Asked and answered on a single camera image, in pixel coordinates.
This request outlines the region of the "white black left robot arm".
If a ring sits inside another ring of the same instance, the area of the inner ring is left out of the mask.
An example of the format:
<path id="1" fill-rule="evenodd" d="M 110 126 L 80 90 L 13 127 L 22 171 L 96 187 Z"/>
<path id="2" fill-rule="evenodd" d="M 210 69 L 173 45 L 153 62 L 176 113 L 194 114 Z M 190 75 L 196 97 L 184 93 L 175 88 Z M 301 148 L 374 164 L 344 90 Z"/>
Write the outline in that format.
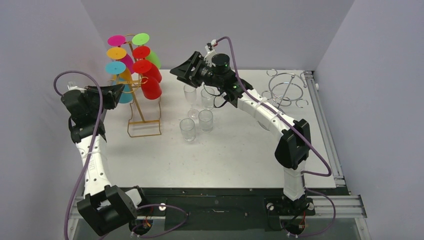
<path id="1" fill-rule="evenodd" d="M 107 140 L 101 115 L 117 107 L 124 88 L 123 84 L 72 87 L 61 97 L 70 112 L 71 140 L 87 166 L 83 199 L 77 202 L 77 210 L 101 237 L 149 210 L 149 201 L 138 186 L 124 190 L 112 185 L 107 177 Z"/>

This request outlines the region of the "clear glass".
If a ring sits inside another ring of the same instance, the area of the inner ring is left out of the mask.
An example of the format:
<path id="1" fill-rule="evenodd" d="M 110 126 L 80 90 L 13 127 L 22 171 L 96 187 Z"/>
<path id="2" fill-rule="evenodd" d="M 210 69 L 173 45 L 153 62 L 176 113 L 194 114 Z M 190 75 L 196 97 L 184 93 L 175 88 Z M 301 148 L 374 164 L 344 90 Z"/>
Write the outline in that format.
<path id="1" fill-rule="evenodd" d="M 192 142 L 196 138 L 196 125 L 190 118 L 184 118 L 179 123 L 181 134 L 186 142 Z"/>
<path id="2" fill-rule="evenodd" d="M 198 114 L 199 126 L 202 132 L 210 133 L 213 130 L 214 116 L 210 110 L 204 109 Z"/>
<path id="3" fill-rule="evenodd" d="M 214 108 L 215 91 L 211 87 L 205 87 L 201 90 L 201 103 L 205 110 L 211 111 Z"/>

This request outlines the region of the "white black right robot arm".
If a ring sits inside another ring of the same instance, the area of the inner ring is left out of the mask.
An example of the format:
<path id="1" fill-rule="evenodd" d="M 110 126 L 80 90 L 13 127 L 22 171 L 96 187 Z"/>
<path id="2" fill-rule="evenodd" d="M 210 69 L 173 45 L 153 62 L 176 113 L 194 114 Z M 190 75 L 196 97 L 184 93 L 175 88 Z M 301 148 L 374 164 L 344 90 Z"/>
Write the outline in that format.
<path id="1" fill-rule="evenodd" d="M 306 192 L 302 172 L 310 150 L 309 123 L 282 113 L 251 84 L 239 79 L 230 67 L 227 54 L 217 53 L 210 60 L 205 60 L 200 52 L 195 51 L 188 60 L 172 68 L 170 73 L 194 88 L 203 84 L 217 88 L 227 102 L 252 116 L 271 132 L 278 141 L 274 156 L 284 169 L 285 197 L 282 199 L 282 207 L 289 214 L 296 213 L 302 207 L 301 198 Z"/>

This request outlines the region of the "clear champagne flute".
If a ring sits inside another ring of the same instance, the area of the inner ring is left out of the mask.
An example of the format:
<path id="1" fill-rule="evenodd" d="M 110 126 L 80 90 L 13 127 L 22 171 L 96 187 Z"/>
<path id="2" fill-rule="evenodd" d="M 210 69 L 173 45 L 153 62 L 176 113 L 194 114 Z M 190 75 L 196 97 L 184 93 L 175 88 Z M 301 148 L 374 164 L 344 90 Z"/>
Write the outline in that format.
<path id="1" fill-rule="evenodd" d="M 187 116 L 192 120 L 196 120 L 199 115 L 199 111 L 194 108 L 194 104 L 196 103 L 196 100 L 197 100 L 197 89 L 195 87 L 192 87 L 186 84 L 183 87 L 183 90 L 184 90 L 185 99 L 190 104 L 190 110 L 188 111 Z"/>

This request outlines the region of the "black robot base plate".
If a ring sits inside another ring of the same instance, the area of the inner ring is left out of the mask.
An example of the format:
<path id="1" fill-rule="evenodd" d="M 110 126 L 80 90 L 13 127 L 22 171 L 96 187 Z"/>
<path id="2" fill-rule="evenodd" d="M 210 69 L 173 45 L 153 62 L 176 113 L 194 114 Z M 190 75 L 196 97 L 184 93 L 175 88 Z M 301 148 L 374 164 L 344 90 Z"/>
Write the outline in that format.
<path id="1" fill-rule="evenodd" d="M 128 225 L 145 235 L 154 220 L 167 231 L 263 229 L 302 234 L 307 220 L 365 218 L 362 198 L 345 187 L 318 188 L 291 201 L 279 188 L 107 187 L 76 201 L 79 215 L 99 236 Z"/>

